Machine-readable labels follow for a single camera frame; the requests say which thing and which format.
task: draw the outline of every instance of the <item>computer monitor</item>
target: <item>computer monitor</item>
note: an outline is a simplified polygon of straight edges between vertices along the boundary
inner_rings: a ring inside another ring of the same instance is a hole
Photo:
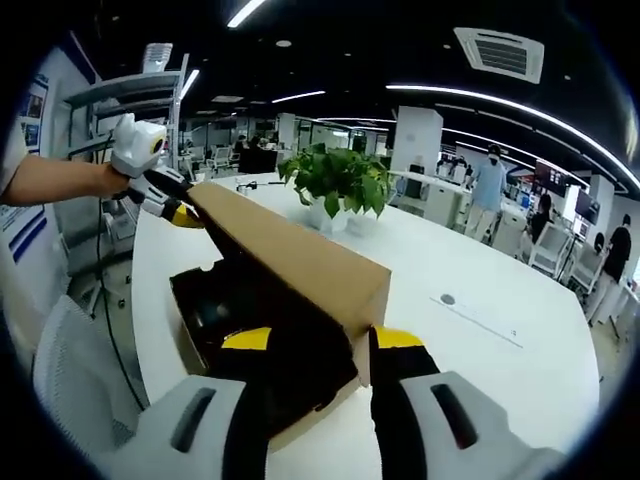
[[[544,188],[564,198],[567,191],[567,177],[546,163],[536,162],[534,185],[538,187],[536,193],[542,193],[540,189]]]
[[[576,215],[580,215],[585,222],[595,225],[598,223],[599,214],[600,204],[584,190],[580,190],[576,202]]]

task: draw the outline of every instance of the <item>air conditioning vent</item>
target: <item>air conditioning vent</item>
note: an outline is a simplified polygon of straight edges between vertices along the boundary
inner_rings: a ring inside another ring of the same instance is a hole
[[[544,45],[509,33],[454,28],[471,68],[538,84],[542,75]]]

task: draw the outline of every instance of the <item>white pillar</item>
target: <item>white pillar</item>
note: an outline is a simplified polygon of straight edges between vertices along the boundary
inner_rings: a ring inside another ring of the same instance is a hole
[[[375,155],[376,153],[376,140],[378,135],[376,132],[370,132],[365,130],[365,135],[367,136],[367,144],[364,147],[365,155]]]
[[[592,225],[587,234],[587,242],[593,245],[593,241],[598,232],[602,232],[603,234],[607,233],[615,187],[602,175],[593,175],[589,184],[589,195],[600,204],[598,223]]]
[[[278,140],[284,144],[284,148],[291,150],[295,139],[296,116],[293,113],[281,113],[278,115]]]
[[[424,166],[424,172],[436,172],[442,140],[442,117],[435,110],[403,107],[398,111],[391,170],[408,170],[412,163]]]

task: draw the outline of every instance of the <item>person in blue shirt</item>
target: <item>person in blue shirt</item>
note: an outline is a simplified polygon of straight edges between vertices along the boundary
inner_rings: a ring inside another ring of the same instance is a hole
[[[493,224],[501,209],[502,192],[507,187],[507,171],[500,162],[500,147],[489,147],[489,161],[478,168],[467,186],[476,180],[471,193],[471,211],[464,234],[482,241],[487,229]]]

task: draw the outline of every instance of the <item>person's hand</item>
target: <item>person's hand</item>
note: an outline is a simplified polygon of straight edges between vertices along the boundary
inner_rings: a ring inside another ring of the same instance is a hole
[[[98,192],[101,197],[110,197],[129,188],[129,180],[126,175],[117,172],[109,163],[98,165]]]

